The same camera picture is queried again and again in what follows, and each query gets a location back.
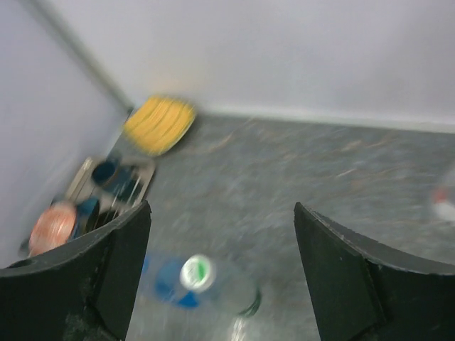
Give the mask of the red label clear bottle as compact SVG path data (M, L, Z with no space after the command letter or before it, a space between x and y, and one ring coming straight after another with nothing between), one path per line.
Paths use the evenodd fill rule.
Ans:
M439 182L432 194L432 207L442 220L454 223L454 169Z

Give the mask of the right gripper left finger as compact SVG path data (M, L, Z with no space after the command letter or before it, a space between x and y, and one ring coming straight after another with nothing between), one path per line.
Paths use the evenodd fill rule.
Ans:
M147 201L1 270L2 340L124 340L149 240Z

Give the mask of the green white bottle cap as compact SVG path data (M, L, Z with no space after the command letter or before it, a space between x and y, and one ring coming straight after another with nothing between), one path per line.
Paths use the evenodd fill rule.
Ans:
M216 268L213 261L203 254L188 258L180 271L181 285L189 291L202 293L215 282Z

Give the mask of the green label bottle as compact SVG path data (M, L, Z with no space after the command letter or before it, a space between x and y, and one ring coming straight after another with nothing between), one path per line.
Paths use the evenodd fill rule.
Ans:
M128 340L247 340L246 324L259 309L261 290L235 265L209 257L216 268L214 284L195 293L200 305L178 308L136 295Z

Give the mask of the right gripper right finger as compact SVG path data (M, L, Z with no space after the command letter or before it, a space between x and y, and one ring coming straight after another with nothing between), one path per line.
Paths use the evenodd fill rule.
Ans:
M294 227L322 340L454 339L454 265L381 244L301 203Z

